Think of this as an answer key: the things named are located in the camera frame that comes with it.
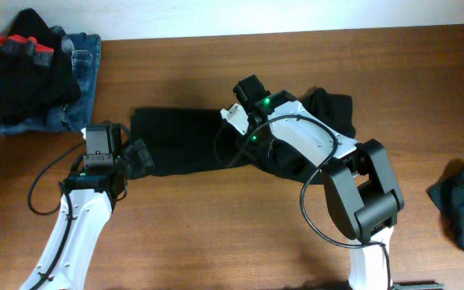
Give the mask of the black t-shirt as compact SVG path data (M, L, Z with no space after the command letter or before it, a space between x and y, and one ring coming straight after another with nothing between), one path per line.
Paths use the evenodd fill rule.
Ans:
M315 118L353 138L353 99L323 88L308 92L300 102ZM228 168L245 139L222 120L218 109L143 107L130 118L131 134L142 139L153 159L152 176L187 175ZM288 144L270 138L250 142L234 167L252 164L272 175L304 183L316 170Z

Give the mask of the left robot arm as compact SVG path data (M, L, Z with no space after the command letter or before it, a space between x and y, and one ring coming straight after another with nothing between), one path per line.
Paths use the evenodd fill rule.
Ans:
M80 154L59 182L57 219L24 289L82 289L99 236L130 180L153 169L141 139L121 123L88 125Z

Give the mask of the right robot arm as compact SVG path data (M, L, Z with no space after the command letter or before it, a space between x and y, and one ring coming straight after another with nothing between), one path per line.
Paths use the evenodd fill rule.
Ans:
M233 88L237 103L221 111L244 142L266 145L269 139L286 143L315 166L325 190L329 216L346 237L339 242L324 234L311 221L300 190L300 211L309 227L326 242L350 252L351 289L442 289L435 282L395 283L389 245L404 196L384 146L375 139L360 143L312 116L289 92L270 93L255 75Z

